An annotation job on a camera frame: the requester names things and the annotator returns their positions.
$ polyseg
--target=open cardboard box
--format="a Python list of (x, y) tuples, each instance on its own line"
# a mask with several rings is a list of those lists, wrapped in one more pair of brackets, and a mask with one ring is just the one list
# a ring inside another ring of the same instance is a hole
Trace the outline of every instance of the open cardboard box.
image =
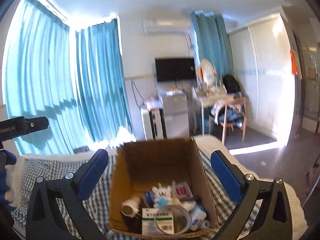
[[(118, 149), (110, 191), (109, 226), (114, 232), (145, 239), (192, 238), (207, 234), (216, 225), (216, 211), (196, 142), (192, 138), (126, 143)], [(202, 200), (212, 228), (181, 234), (147, 236), (129, 232), (121, 213), (122, 203), (152, 186), (186, 181)]]

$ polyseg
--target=black backpack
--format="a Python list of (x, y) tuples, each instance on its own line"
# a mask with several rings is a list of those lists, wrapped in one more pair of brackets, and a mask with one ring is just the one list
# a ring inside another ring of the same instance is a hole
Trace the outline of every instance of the black backpack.
[(228, 94), (233, 94), (236, 92), (241, 92), (238, 81), (234, 78), (233, 75), (225, 75), (222, 78), (223, 84), (227, 90)]

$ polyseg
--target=plaid blanket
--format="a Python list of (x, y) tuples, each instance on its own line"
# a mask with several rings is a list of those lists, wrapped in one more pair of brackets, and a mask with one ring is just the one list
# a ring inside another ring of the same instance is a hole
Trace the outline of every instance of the plaid blanket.
[[(216, 232), (219, 231), (221, 226), (228, 219), (236, 204), (229, 200), (227, 193), (222, 187), (219, 179), (214, 174), (209, 158), (200, 152), (203, 160), (204, 168), (207, 172), (208, 181), (212, 191), (212, 196), (215, 202), (218, 227), (209, 235), (202, 236), (202, 239), (211, 239)], [(31, 196), (32, 188), (37, 177), (44, 176), (47, 180), (60, 179), (68, 172), (76, 172), (82, 163), (88, 160), (82, 161), (57, 161), (57, 160), (40, 160), (40, 159), (26, 159), (24, 163), (23, 178), (21, 184), (21, 202), (20, 207), (12, 212), (12, 217), (19, 223), (23, 228), (26, 227), (27, 211), (29, 205), (29, 199)], [(83, 201), (83, 206), (98, 225), (104, 235), (107, 234), (109, 228), (108, 224), (108, 213), (109, 213), (109, 197), (108, 191), (111, 186), (112, 171), (115, 166), (116, 156), (109, 156), (109, 164), (97, 183), (94, 191), (90, 198)], [(66, 207), (61, 199), (57, 199), (58, 205), (65, 220), (65, 223), (70, 233), (78, 238), (81, 238), (73, 225)], [(260, 202), (256, 203), (252, 210), (251, 216), (247, 221), (244, 231), (249, 231), (253, 225), (254, 220), (258, 214), (260, 208)], [(114, 240), (132, 240), (132, 237), (116, 234)]]

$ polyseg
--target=blue curtain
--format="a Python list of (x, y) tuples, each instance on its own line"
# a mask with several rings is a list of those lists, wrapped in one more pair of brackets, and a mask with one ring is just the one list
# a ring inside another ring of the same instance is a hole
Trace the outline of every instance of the blue curtain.
[(120, 126), (132, 132), (117, 20), (77, 32), (76, 58), (77, 100), (91, 140), (111, 140)]
[(223, 17), (192, 12), (191, 19), (196, 31), (200, 62), (204, 58), (209, 60), (216, 68), (218, 80), (223, 75), (233, 74), (231, 47)]
[(7, 114), (45, 116), (49, 128), (16, 138), (16, 146), (21, 155), (72, 154), (87, 142), (71, 81), (69, 27), (37, 0), (25, 0), (17, 13), (7, 41)]

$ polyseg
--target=black television screen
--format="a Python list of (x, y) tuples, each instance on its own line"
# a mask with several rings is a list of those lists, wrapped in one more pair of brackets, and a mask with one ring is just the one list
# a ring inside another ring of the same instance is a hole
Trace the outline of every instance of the black television screen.
[(156, 58), (157, 81), (179, 81), (196, 79), (193, 58)]

